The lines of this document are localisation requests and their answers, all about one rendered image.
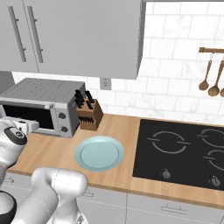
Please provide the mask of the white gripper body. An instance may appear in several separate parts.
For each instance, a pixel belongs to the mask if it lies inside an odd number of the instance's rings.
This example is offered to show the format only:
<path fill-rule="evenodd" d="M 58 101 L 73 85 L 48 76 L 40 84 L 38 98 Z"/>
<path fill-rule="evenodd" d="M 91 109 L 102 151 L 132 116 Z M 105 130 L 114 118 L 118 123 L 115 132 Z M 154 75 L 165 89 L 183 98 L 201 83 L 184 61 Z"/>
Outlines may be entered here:
<path fill-rule="evenodd" d="M 39 128 L 39 123 L 36 121 L 29 121 L 28 122 L 28 131 L 35 132 Z"/>

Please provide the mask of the toaster oven glass door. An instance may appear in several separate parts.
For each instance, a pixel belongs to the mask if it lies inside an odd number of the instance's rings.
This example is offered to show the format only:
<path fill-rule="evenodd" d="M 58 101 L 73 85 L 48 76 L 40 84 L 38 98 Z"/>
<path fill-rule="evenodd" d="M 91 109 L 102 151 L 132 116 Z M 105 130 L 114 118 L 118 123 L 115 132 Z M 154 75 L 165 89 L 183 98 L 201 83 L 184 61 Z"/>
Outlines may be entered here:
<path fill-rule="evenodd" d="M 51 115 L 52 103 L 35 104 L 0 100 L 0 104 L 3 106 L 3 110 L 7 116 L 37 121 L 41 129 L 54 129 Z"/>

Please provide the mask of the silver toaster oven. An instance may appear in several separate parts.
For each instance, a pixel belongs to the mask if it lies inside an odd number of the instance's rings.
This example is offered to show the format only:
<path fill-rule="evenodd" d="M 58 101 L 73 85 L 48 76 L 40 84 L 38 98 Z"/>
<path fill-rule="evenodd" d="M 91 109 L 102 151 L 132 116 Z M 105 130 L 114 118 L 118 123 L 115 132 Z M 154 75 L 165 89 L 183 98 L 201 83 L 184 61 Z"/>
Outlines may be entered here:
<path fill-rule="evenodd" d="M 83 81 L 25 78 L 0 94 L 0 100 L 35 104 L 52 103 L 51 115 L 54 129 L 41 129 L 39 127 L 36 133 L 70 138 L 74 136 L 79 126 L 77 105 L 74 101 L 76 89 L 84 95 L 85 83 Z M 66 118 L 59 118 L 59 113 L 64 113 Z M 6 116 L 3 106 L 0 104 L 0 117 Z M 67 127 L 68 132 L 62 132 L 61 127 Z"/>

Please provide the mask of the wide grey cupboard door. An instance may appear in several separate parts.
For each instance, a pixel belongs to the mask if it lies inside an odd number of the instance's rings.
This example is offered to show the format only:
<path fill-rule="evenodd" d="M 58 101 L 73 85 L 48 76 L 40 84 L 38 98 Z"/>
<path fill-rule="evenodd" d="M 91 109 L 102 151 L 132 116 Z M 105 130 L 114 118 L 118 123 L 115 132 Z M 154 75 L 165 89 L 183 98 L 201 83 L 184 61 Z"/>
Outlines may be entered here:
<path fill-rule="evenodd" d="M 42 74 L 134 80 L 143 55 L 143 0 L 24 0 L 32 6 Z"/>

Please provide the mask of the wooden knife block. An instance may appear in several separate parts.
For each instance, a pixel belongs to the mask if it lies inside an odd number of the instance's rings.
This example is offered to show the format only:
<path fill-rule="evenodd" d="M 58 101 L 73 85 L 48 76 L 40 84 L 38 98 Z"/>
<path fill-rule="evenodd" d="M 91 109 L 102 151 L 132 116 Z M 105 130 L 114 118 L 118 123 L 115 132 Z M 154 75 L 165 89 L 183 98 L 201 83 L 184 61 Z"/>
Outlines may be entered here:
<path fill-rule="evenodd" d="M 77 108 L 77 114 L 80 120 L 80 128 L 82 130 L 96 131 L 103 117 L 103 112 L 98 101 L 94 99 L 94 103 L 91 103 L 91 107 L 84 103 L 81 108 Z"/>

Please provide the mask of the grey drawer front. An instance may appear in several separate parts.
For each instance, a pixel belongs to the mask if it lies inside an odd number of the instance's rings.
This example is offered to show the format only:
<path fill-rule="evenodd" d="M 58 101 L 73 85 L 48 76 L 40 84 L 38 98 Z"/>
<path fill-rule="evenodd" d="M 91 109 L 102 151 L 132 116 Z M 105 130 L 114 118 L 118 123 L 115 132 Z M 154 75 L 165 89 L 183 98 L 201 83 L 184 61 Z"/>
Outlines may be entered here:
<path fill-rule="evenodd" d="M 1 190 L 12 194 L 15 198 L 25 199 L 32 192 L 32 183 L 29 176 L 6 173 L 5 178 L 13 178 L 13 183 L 3 183 Z"/>
<path fill-rule="evenodd" d="M 224 210 L 129 193 L 126 224 L 224 224 Z"/>
<path fill-rule="evenodd" d="M 81 196 L 77 199 L 80 211 L 88 224 L 125 224 L 127 194 L 89 186 L 87 191 L 93 198 Z"/>

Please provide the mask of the light blue plate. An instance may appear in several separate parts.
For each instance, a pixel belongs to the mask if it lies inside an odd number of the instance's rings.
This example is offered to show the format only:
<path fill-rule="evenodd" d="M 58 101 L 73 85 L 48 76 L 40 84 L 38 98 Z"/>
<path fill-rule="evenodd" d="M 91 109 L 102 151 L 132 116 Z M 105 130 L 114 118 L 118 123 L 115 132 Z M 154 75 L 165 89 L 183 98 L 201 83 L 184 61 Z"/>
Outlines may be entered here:
<path fill-rule="evenodd" d="M 123 145 L 109 136 L 93 136 L 82 141 L 74 152 L 77 164 L 91 172 L 117 167 L 124 158 Z"/>

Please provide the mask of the black hob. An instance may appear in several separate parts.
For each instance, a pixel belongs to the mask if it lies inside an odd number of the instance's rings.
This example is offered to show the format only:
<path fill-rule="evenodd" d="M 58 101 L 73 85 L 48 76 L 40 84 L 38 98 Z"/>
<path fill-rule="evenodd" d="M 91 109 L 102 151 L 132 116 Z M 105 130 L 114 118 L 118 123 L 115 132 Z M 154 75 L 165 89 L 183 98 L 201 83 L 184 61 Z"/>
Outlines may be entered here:
<path fill-rule="evenodd" d="M 133 176 L 224 191 L 224 128 L 141 120 Z"/>

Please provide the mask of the small wooden spoon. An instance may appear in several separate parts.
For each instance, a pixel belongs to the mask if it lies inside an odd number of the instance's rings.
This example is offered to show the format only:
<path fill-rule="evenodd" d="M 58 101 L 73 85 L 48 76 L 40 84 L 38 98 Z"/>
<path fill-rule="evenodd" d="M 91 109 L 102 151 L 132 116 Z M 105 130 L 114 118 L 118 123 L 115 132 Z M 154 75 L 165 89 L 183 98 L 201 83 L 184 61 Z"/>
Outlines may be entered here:
<path fill-rule="evenodd" d="M 199 84 L 199 89 L 202 90 L 202 91 L 205 91 L 205 90 L 208 89 L 207 76 L 208 76 L 208 74 L 209 74 L 211 65 L 212 65 L 212 61 L 209 60 L 209 61 L 208 61 L 208 64 L 207 64 L 207 68 L 206 68 L 206 77 L 205 77 L 205 79 Z"/>

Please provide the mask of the large wooden spoon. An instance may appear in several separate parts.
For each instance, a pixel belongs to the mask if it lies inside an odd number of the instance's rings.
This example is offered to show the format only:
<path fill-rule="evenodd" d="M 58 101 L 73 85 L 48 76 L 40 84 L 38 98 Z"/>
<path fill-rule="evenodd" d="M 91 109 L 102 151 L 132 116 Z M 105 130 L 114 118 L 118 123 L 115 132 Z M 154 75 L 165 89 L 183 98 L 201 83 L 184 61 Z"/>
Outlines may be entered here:
<path fill-rule="evenodd" d="M 208 89 L 208 94 L 211 97 L 216 96 L 220 92 L 220 89 L 218 88 L 218 83 L 219 83 L 223 68 L 224 68 L 224 60 L 220 62 L 219 72 L 218 72 L 218 76 L 217 76 L 215 84 Z"/>

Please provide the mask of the grey wall socket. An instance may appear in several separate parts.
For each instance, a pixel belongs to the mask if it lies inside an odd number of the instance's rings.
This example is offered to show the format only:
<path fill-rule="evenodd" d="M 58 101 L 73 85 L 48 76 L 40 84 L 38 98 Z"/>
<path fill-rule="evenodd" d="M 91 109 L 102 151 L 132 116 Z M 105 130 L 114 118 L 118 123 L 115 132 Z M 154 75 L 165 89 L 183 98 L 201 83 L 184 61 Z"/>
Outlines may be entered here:
<path fill-rule="evenodd" d="M 101 90 L 111 89 L 111 79 L 110 78 L 100 78 L 100 88 Z"/>

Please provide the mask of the wooden wall rail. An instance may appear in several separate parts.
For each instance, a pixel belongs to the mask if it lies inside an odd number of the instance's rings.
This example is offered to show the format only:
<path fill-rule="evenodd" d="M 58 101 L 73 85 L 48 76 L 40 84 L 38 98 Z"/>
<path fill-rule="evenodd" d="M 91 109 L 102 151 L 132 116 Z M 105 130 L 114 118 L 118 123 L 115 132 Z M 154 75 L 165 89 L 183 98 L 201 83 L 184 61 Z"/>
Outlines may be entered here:
<path fill-rule="evenodd" d="M 199 53 L 224 53 L 224 49 L 200 47 Z"/>

